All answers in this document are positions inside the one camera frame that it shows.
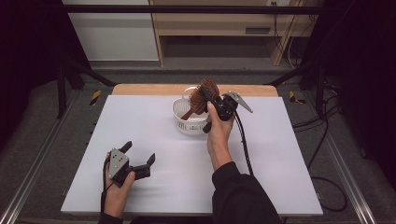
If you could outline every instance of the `white tabletop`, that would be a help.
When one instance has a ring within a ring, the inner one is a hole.
[[[180,96],[110,95],[81,161],[62,212],[100,212],[106,153],[132,141],[131,165],[156,161],[151,177],[134,182],[125,212],[142,216],[208,216],[212,212],[213,168],[206,135],[180,133],[172,103]],[[280,97],[244,97],[253,109],[238,113],[245,129],[253,172],[280,216],[318,216],[323,212]],[[230,150],[241,173],[248,168],[237,125]]]

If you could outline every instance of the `black sleeve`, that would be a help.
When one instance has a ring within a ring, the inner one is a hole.
[[[98,224],[122,224],[122,222],[122,218],[117,218],[106,213],[102,213],[100,215]]]
[[[251,175],[241,175],[235,162],[222,165],[212,176],[213,223],[280,223],[259,181]]]

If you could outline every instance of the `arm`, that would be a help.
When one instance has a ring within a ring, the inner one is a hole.
[[[104,213],[101,214],[98,224],[121,224],[123,210],[128,199],[128,193],[134,183],[134,172],[128,174],[123,185],[119,188],[112,180],[106,178],[106,199]]]
[[[228,149],[233,118],[221,121],[216,108],[207,105],[212,129],[207,137],[207,150],[215,173],[213,223],[280,223],[280,218],[260,185],[250,175],[241,175]]]

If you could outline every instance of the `brown bristle brush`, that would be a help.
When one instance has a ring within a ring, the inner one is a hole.
[[[215,81],[212,78],[202,80],[190,95],[190,110],[181,119],[187,120],[192,113],[201,115],[205,112],[207,100],[202,88],[205,88],[210,98],[216,100],[219,97],[219,88]]]

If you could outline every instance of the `wall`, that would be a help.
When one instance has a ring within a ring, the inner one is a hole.
[[[148,5],[145,0],[63,0],[68,5]],[[69,13],[89,61],[158,61],[150,14]]]

